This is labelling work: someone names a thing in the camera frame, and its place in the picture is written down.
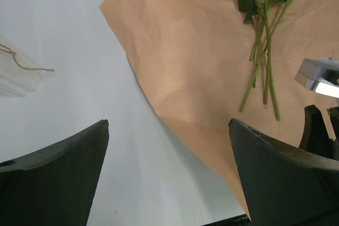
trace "silver metal part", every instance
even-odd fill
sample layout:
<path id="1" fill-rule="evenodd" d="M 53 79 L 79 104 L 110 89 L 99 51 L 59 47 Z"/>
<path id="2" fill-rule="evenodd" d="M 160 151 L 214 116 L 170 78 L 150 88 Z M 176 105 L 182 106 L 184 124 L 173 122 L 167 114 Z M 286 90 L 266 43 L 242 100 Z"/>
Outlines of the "silver metal part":
<path id="1" fill-rule="evenodd" d="M 295 80 L 308 90 L 339 98 L 339 61 L 304 59 Z"/>

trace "white table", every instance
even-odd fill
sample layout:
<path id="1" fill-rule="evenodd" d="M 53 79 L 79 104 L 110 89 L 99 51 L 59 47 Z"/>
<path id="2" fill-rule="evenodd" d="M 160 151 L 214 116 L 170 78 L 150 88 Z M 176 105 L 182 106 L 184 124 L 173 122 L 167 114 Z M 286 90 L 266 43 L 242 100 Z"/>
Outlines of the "white table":
<path id="1" fill-rule="evenodd" d="M 197 226 L 243 214 L 227 184 L 154 114 L 103 1 L 1 0 L 0 34 L 56 73 L 26 97 L 0 97 L 0 161 L 108 119 L 88 225 Z"/>

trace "bouquet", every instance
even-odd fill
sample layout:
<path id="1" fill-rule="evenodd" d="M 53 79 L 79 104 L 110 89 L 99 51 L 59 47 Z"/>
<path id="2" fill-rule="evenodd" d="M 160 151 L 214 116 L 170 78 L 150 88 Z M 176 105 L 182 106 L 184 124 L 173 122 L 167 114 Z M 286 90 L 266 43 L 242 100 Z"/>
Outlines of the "bouquet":
<path id="1" fill-rule="evenodd" d="M 292 4 L 293 0 L 238 0 L 240 12 L 245 13 L 244 24 L 255 24 L 256 38 L 252 46 L 252 51 L 249 60 L 253 62 L 253 71 L 248 83 L 245 95 L 243 97 L 239 111 L 242 112 L 245 108 L 247 99 L 252 88 L 256 86 L 256 76 L 261 69 L 265 69 L 265 86 L 263 93 L 263 104 L 266 107 L 268 103 L 269 91 L 272 97 L 275 117 L 280 120 L 280 112 L 278 100 L 276 98 L 273 70 L 272 70 L 272 37 L 281 23 L 282 18 Z M 272 4 L 279 3 L 282 5 L 278 19 L 270 23 L 269 10 Z"/>

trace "brown string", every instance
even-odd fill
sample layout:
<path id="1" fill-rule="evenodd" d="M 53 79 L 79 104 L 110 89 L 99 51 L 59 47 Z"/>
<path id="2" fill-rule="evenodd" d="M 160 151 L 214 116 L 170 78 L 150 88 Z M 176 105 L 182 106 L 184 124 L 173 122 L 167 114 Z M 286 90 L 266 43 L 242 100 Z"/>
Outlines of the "brown string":
<path id="1" fill-rule="evenodd" d="M 11 50 L 9 47 L 7 46 L 4 46 L 2 44 L 0 44 L 0 47 L 4 48 L 4 49 L 0 49 L 0 51 L 3 51 L 3 52 L 6 52 L 6 53 L 9 53 L 13 56 L 13 60 L 14 62 L 17 64 L 17 66 L 19 66 L 20 68 L 24 69 L 24 70 L 28 70 L 28 71 L 36 71 L 36 70 L 42 70 L 42 71 L 54 71 L 54 69 L 44 69 L 44 68 L 27 68 L 27 67 L 24 67 L 22 65 L 20 65 L 16 59 L 16 52 L 14 52 L 13 50 Z"/>

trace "wrapping paper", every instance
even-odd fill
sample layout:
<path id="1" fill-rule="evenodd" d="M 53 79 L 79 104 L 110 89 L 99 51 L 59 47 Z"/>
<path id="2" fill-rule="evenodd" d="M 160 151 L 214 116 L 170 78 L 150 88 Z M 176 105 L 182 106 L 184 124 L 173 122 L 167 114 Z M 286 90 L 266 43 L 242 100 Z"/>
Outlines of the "wrapping paper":
<path id="1" fill-rule="evenodd" d="M 260 76 L 245 111 L 238 112 L 251 74 L 255 32 L 243 24 L 237 0 L 106 0 L 100 9 L 158 116 L 229 184 L 248 214 L 228 123 L 237 118 L 298 146 L 304 107 L 315 104 L 330 126 L 326 109 L 335 100 L 307 91 L 294 78 L 304 58 L 339 52 L 337 1 L 295 0 L 273 37 L 280 122 L 272 103 L 267 109 L 262 104 Z"/>

